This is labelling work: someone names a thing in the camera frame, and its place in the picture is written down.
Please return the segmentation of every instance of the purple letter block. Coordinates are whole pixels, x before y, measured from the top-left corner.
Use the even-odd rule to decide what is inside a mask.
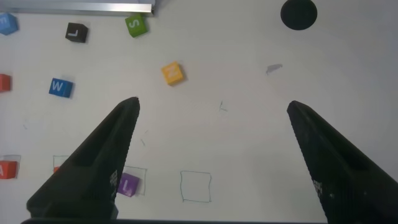
[[[123,173],[120,178],[120,184],[118,188],[118,193],[125,196],[132,197],[137,190],[139,178],[133,175]]]

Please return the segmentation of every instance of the letter block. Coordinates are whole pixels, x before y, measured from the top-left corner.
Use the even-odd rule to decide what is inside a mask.
[[[0,161],[0,179],[11,179],[17,175],[16,161]]]
[[[140,14],[126,19],[127,29],[132,37],[138,37],[139,35],[148,32],[147,27],[144,23],[144,18]]]
[[[50,86],[50,94],[69,98],[72,92],[73,82],[53,78]]]
[[[169,85],[176,84],[184,79],[177,62],[173,62],[170,65],[163,67],[162,72],[164,79]]]
[[[88,28],[83,24],[68,23],[66,39],[72,42],[85,43],[88,33]]]
[[[120,178],[120,184],[118,188],[118,193],[125,196],[132,197],[138,188],[139,178],[133,175],[122,173]]]
[[[11,77],[5,74],[0,74],[0,92],[11,90]]]
[[[9,35],[18,30],[17,18],[10,13],[0,15],[0,34]]]

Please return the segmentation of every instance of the letter w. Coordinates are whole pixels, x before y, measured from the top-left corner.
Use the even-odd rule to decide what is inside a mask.
[[[57,91],[60,91],[61,88],[62,88],[62,85],[63,85],[63,83],[61,83],[61,85],[60,85],[59,82],[55,83],[55,81],[53,81],[53,82],[52,82],[52,90],[57,89]]]

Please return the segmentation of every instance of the metal bar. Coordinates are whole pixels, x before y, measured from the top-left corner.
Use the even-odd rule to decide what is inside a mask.
[[[153,16],[154,6],[152,4],[135,3],[0,0],[0,11],[111,16],[129,16],[133,13],[143,13]]]

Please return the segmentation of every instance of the black round object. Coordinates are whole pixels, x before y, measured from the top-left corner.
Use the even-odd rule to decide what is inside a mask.
[[[317,7],[311,0],[288,0],[280,10],[282,21],[293,30],[309,28],[317,16]]]

